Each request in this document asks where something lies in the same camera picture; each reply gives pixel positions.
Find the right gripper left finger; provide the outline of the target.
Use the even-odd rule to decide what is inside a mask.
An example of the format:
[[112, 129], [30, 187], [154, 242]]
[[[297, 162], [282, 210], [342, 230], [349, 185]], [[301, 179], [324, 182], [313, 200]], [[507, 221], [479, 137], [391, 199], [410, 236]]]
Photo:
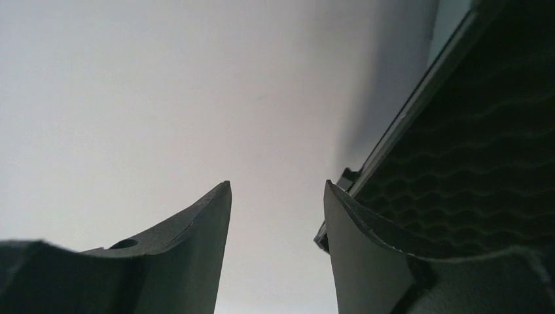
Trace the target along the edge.
[[1, 242], [2, 313], [213, 313], [232, 190], [113, 246], [74, 252], [43, 240]]

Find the black poker set case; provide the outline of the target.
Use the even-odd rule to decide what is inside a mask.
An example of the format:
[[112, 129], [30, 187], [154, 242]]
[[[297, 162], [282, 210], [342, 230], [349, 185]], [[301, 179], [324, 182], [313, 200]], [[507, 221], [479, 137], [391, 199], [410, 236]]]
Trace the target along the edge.
[[475, 1], [351, 188], [371, 242], [423, 260], [554, 253], [554, 2]]

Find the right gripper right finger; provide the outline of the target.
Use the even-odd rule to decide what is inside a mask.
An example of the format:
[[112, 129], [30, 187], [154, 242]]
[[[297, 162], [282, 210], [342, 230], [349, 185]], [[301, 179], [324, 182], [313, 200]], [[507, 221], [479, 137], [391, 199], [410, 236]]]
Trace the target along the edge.
[[341, 313], [553, 313], [554, 246], [472, 254], [429, 241], [334, 183], [325, 227]]

